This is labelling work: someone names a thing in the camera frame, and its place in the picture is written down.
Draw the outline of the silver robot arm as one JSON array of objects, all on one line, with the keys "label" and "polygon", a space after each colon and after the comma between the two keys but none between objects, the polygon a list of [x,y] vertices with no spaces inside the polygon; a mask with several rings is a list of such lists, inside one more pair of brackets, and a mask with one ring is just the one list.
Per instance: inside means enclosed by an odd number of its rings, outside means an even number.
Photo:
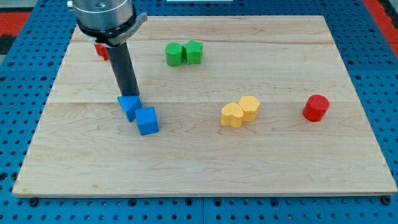
[{"label": "silver robot arm", "polygon": [[126,43],[147,21],[131,0],[68,0],[67,7],[89,42],[110,48]]}]

